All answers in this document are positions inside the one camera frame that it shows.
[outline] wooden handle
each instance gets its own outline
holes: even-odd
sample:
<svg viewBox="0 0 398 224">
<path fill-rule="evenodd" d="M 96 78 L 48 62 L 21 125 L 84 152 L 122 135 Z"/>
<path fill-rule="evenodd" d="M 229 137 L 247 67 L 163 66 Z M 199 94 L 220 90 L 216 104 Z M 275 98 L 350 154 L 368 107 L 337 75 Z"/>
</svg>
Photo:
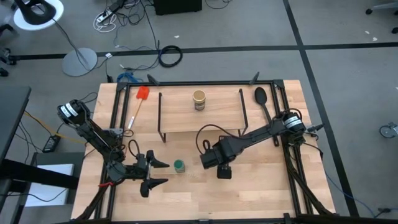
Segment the wooden handle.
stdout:
<svg viewBox="0 0 398 224">
<path fill-rule="evenodd" d="M 131 117 L 131 119 L 130 119 L 129 126 L 127 127 L 128 129 L 131 129 L 131 127 L 132 127 L 132 124 L 134 123 L 134 120 L 135 120 L 135 119 L 136 119 L 136 117 L 137 117 L 137 114 L 138 114 L 139 108 L 141 107 L 141 103 L 142 103 L 142 99 L 138 99 L 138 102 L 137 102 L 136 108 L 135 108 L 135 110 L 134 110 L 134 112 L 133 112 L 133 114 L 132 114 L 132 117 Z"/>
</svg>

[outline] red spatula head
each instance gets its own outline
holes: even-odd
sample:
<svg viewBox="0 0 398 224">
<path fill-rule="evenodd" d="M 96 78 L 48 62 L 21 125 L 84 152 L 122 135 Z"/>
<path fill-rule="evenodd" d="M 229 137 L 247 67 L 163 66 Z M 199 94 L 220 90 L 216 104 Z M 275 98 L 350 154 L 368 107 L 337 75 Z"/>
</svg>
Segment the red spatula head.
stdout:
<svg viewBox="0 0 398 224">
<path fill-rule="evenodd" d="M 137 93 L 137 99 L 143 99 L 146 100 L 149 95 L 149 88 L 146 86 L 140 86 L 138 93 Z"/>
</svg>

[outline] black box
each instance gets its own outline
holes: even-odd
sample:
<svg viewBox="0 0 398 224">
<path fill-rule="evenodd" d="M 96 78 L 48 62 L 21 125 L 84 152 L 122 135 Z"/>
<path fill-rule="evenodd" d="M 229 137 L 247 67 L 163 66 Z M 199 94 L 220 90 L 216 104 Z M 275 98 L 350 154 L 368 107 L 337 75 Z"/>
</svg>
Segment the black box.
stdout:
<svg viewBox="0 0 398 224">
<path fill-rule="evenodd" d="M 154 0 L 157 15 L 201 11 L 202 0 Z"/>
</svg>

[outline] orange spatula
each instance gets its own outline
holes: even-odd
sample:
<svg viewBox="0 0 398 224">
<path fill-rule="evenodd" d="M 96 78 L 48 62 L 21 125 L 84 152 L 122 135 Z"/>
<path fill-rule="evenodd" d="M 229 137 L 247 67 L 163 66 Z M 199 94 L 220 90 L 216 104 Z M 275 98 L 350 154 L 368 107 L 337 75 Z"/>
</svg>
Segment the orange spatula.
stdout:
<svg viewBox="0 0 398 224">
<path fill-rule="evenodd" d="M 130 123 L 128 126 L 129 129 L 131 129 L 132 124 L 134 123 L 134 120 L 137 118 L 137 114 L 138 114 L 139 108 L 141 107 L 142 101 L 146 100 L 148 98 L 148 95 L 149 95 L 149 88 L 146 86 L 140 86 L 137 96 L 136 96 L 136 98 L 138 99 L 137 106 L 134 110 L 134 113 L 132 114 L 132 117 L 131 117 L 131 120 L 130 120 Z"/>
</svg>

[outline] black desk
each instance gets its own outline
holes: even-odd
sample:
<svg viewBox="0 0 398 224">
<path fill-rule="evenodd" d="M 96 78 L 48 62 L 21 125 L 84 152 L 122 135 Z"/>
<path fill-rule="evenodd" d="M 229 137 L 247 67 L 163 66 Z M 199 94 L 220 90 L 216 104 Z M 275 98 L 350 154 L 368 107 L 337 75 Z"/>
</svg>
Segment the black desk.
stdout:
<svg viewBox="0 0 398 224">
<path fill-rule="evenodd" d="M 40 169 L 33 163 L 30 166 L 5 159 L 29 95 L 30 87 L 0 85 L 0 212 L 6 200 L 4 195 L 27 192 L 31 182 L 76 189 L 79 181 L 78 177 Z M 21 213 L 19 208 L 13 220 L 18 222 Z"/>
</svg>

